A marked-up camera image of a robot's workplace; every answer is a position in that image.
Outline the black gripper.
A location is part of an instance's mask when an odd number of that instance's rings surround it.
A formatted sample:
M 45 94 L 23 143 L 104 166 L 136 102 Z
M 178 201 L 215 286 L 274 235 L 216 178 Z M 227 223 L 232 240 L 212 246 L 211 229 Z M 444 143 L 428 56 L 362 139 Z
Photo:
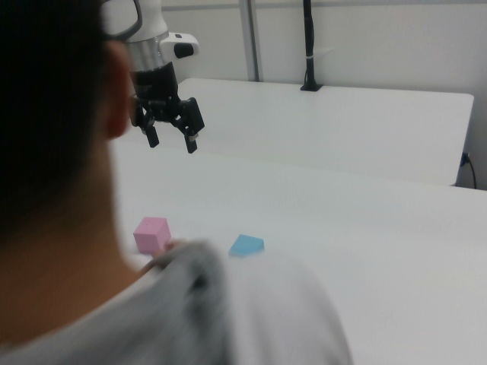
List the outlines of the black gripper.
M 154 127 L 155 120 L 169 122 L 184 137 L 189 154 L 197 150 L 196 139 L 205 128 L 202 114 L 194 97 L 181 100 L 173 63 L 170 62 L 151 71 L 132 73 L 135 96 L 134 109 L 130 118 L 132 125 L 140 128 L 151 148 L 159 144 Z

